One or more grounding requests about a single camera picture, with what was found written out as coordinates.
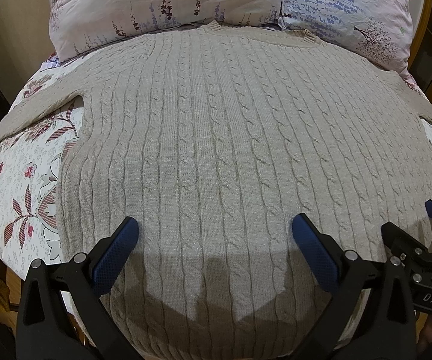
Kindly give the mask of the floral quilted bedspread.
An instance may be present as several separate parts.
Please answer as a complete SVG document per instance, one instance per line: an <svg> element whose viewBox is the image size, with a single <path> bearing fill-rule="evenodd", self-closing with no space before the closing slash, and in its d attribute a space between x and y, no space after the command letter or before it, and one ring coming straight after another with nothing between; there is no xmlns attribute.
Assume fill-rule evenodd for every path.
<svg viewBox="0 0 432 360"><path fill-rule="evenodd" d="M0 142L0 260L20 278L36 258L61 261L55 193L83 115L77 97Z"/></svg>

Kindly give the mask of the pink floral left pillow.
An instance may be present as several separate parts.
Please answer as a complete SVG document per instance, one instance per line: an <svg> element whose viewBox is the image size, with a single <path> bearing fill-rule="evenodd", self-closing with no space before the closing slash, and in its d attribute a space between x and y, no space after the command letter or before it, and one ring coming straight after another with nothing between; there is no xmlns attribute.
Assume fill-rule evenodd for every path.
<svg viewBox="0 0 432 360"><path fill-rule="evenodd" d="M49 37L60 61L143 33L188 24L265 26L282 0L49 0Z"/></svg>

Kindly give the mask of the wooden headboard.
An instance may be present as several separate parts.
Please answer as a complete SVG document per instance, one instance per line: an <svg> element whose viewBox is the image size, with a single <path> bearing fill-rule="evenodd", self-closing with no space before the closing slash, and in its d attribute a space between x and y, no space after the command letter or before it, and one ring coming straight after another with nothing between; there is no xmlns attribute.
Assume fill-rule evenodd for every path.
<svg viewBox="0 0 432 360"><path fill-rule="evenodd" d="M431 17L431 10L432 10L432 0L423 0L422 11L419 16L417 27L410 47L408 68L412 67L415 58L417 57L418 51L421 47Z"/></svg>

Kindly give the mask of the beige cable knit sweater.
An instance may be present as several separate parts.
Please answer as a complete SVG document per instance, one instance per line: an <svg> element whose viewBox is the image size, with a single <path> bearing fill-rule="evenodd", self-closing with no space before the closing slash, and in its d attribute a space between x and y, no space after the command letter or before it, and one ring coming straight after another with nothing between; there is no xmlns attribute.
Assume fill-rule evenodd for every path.
<svg viewBox="0 0 432 360"><path fill-rule="evenodd" d="M299 213L363 258L385 258L389 221L432 250L432 105L310 33L211 23L121 41L17 105L0 142L75 97L62 254L136 219L141 239L103 303L142 353L290 353L326 299L290 235Z"/></svg>

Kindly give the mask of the blue pink tree pillow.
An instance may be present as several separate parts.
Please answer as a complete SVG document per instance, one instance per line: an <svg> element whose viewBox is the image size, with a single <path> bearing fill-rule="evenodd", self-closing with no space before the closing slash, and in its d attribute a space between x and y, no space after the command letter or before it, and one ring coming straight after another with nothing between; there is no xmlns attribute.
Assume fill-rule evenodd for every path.
<svg viewBox="0 0 432 360"><path fill-rule="evenodd" d="M279 25L307 29L410 81L410 0L282 0Z"/></svg>

